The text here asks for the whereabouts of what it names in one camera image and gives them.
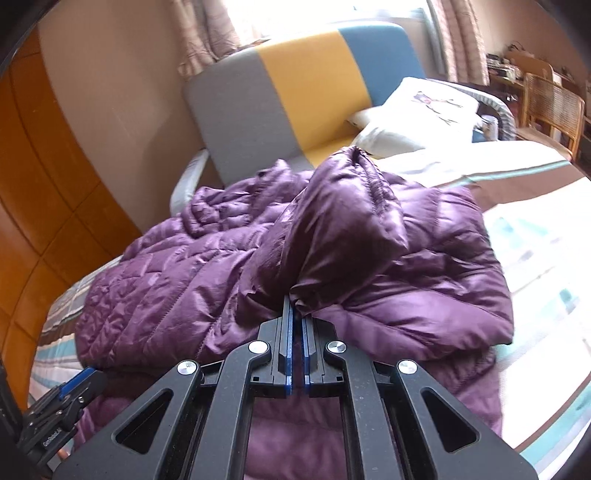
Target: curtain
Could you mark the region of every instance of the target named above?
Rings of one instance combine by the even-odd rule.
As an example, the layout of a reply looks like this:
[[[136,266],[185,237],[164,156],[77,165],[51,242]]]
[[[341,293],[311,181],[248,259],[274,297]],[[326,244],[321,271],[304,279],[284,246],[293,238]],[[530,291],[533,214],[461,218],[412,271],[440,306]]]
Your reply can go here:
[[[488,85],[486,48],[470,0],[427,0],[436,23],[447,79]]]
[[[236,51],[240,39],[223,0],[170,0],[180,26],[180,74],[191,77]]]

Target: quilted fabric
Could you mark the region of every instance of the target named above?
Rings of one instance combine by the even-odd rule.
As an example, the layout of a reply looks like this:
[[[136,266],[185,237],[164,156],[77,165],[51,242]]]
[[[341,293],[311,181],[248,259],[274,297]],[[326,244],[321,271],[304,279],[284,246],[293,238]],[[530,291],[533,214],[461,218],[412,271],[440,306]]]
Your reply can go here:
[[[491,346],[511,341],[512,308],[478,207],[463,187],[385,178],[356,147],[314,173],[278,161],[225,191],[200,189],[97,277],[78,354],[120,380],[186,358],[213,362],[256,337],[285,293],[374,359],[421,362],[500,432]],[[77,441],[132,390],[120,381],[87,409]],[[257,401],[246,478],[346,478],[338,403],[299,392]]]

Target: sofa armrest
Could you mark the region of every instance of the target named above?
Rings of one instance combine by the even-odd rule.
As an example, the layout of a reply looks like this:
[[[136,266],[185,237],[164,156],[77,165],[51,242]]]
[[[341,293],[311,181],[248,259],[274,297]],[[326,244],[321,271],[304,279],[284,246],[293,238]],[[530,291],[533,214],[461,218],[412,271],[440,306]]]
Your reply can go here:
[[[454,87],[456,90],[459,90],[467,95],[470,95],[472,98],[475,98],[480,103],[484,105],[490,106],[499,116],[499,133],[501,140],[514,140],[515,139],[515,118],[503,101],[491,95],[490,93],[481,92],[479,90],[475,90],[474,88],[466,87],[463,85],[458,85],[457,83],[450,83],[444,82],[442,80],[430,79],[433,82],[443,83],[444,85],[449,85],[450,87]]]
[[[193,198],[208,159],[209,152],[204,148],[191,159],[185,168],[170,197],[171,216],[179,214]]]

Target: bed sheet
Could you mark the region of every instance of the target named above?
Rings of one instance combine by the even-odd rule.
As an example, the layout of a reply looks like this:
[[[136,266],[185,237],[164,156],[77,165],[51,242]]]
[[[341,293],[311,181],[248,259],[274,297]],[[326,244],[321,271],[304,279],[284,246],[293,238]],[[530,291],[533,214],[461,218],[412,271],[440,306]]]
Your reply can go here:
[[[377,163],[425,186],[466,186],[490,200],[485,225],[515,313],[514,342],[496,347],[502,436],[541,480],[551,479],[591,423],[591,184],[554,150],[531,142],[424,150]],[[82,368],[73,327],[94,274],[52,309],[31,401]]]

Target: brown stripe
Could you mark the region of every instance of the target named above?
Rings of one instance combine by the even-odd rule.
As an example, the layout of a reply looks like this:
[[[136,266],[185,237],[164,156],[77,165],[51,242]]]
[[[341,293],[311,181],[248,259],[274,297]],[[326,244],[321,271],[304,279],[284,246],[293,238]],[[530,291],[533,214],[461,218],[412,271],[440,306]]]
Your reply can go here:
[[[564,165],[553,170],[525,173],[518,177],[479,180],[466,185],[483,212],[500,203],[520,202],[541,197],[584,178],[577,168]]]
[[[542,436],[542,434],[548,430],[552,424],[558,420],[558,418],[567,410],[567,408],[569,408],[573,402],[576,400],[576,398],[581,394],[581,392],[587,387],[587,385],[589,385],[589,382],[591,381],[591,373],[589,375],[587,375],[587,378],[585,378],[585,380],[583,380],[583,383],[581,383],[577,389],[573,392],[573,394],[569,397],[569,399],[564,403],[564,405],[562,405],[557,412],[554,413],[554,415],[552,415],[548,420],[546,420],[544,422],[544,424],[537,429],[532,435],[530,435],[524,442],[522,442],[520,445],[518,445],[515,450],[518,453],[523,452],[527,447],[529,447],[532,443],[534,443],[538,438],[540,438]]]
[[[76,316],[71,320],[68,320],[60,325],[52,327],[46,332],[43,332],[39,337],[39,342],[37,343],[37,345],[49,345],[50,343],[53,343],[56,340],[65,337],[66,335],[74,333],[74,330],[76,330],[76,322],[78,321],[78,317],[81,313],[82,311],[79,311],[78,314],[76,314]]]

